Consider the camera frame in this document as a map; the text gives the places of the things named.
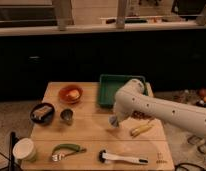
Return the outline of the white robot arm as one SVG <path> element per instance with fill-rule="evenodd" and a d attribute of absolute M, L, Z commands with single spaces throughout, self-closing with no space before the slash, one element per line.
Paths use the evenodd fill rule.
<path fill-rule="evenodd" d="M 109 118 L 112 126 L 118 127 L 134 112 L 138 112 L 206 139 L 206 108 L 150 97 L 143 92 L 144 84 L 138 79 L 130 79 L 117 90 L 113 115 Z"/>

